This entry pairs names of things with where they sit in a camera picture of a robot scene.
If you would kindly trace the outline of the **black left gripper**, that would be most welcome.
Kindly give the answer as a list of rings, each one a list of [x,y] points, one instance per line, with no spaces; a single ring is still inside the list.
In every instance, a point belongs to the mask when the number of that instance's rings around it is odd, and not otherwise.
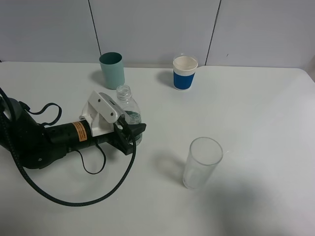
[[[80,150],[96,144],[109,143],[123,154],[133,153],[133,144],[130,143],[131,135],[138,136],[146,130],[145,123],[126,124],[123,132],[117,128],[110,133],[93,136],[86,120],[66,123],[46,128],[46,135],[50,142],[65,145],[67,150]]]

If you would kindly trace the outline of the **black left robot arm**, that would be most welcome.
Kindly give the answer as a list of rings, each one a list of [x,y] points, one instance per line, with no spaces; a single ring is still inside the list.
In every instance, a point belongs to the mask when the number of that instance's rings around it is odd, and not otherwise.
[[[146,124],[130,124],[130,130],[114,125],[108,134],[93,137],[88,122],[84,119],[72,123],[49,127],[37,123],[29,107],[11,99],[11,107],[6,100],[0,100],[0,113],[13,143],[15,152],[23,167],[42,169],[65,157],[68,153],[79,151],[96,144],[109,143],[125,155],[133,152],[131,135],[139,135],[146,129]]]

